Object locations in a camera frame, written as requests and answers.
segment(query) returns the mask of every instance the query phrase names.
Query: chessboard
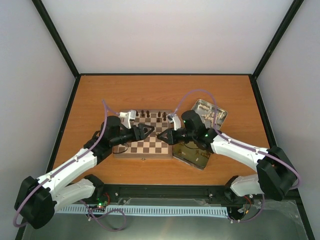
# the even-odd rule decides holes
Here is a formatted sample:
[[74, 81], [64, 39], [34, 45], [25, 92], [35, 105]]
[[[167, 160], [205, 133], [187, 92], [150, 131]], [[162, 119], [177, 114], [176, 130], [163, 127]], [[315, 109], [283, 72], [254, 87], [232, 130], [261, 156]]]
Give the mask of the chessboard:
[[171, 128], [167, 115], [171, 110], [139, 109], [136, 110], [135, 120], [131, 125], [139, 123], [154, 126], [154, 131], [145, 139], [129, 142], [113, 148], [115, 158], [139, 158], [139, 159], [171, 159], [172, 146], [159, 140], [157, 135]]

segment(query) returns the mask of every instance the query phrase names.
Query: gray wall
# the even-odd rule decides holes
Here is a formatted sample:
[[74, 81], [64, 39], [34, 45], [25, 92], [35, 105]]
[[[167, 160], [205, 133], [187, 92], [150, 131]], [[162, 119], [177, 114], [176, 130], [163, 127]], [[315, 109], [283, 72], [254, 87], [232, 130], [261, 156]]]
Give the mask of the gray wall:
[[31, 0], [0, 1], [0, 233], [21, 181], [44, 173], [74, 78]]
[[320, 239], [320, 1], [306, 0], [258, 84], [276, 141], [303, 183], [301, 197]]
[[43, 0], [81, 73], [253, 73], [292, 0]]

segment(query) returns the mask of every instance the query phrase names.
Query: wooden tabletop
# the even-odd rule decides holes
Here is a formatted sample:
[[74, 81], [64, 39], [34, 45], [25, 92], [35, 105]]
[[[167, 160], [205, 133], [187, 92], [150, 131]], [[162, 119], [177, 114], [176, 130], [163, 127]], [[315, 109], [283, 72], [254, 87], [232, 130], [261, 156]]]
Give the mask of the wooden tabletop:
[[[54, 163], [70, 159], [100, 129], [104, 120], [102, 99], [115, 111], [122, 109], [172, 109], [190, 90], [206, 89], [217, 105], [228, 111], [221, 131], [245, 143], [268, 148], [248, 76], [245, 75], [87, 75], [82, 76]], [[182, 104], [180, 116], [198, 99], [195, 92]], [[119, 159], [110, 155], [76, 179], [94, 174], [106, 184], [224, 185], [232, 176], [253, 174], [249, 167], [226, 156], [212, 154], [206, 168], [198, 170], [173, 159]]]

